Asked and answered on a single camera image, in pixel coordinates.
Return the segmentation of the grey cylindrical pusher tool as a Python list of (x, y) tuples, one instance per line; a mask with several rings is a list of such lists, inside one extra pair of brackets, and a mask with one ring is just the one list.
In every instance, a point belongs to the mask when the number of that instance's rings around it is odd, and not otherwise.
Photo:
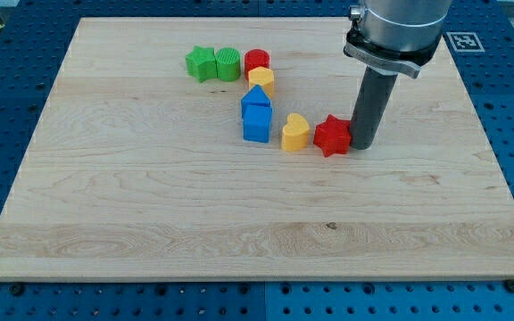
[(396, 79), (396, 73), (365, 69), (349, 127), (353, 149), (366, 150), (372, 145)]

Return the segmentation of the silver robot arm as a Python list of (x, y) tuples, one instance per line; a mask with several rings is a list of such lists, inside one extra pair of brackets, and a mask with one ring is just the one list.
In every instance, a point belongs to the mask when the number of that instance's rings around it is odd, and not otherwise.
[(352, 112), (352, 148), (370, 148), (400, 74), (434, 56), (451, 0), (360, 0), (349, 7), (344, 54), (366, 65)]

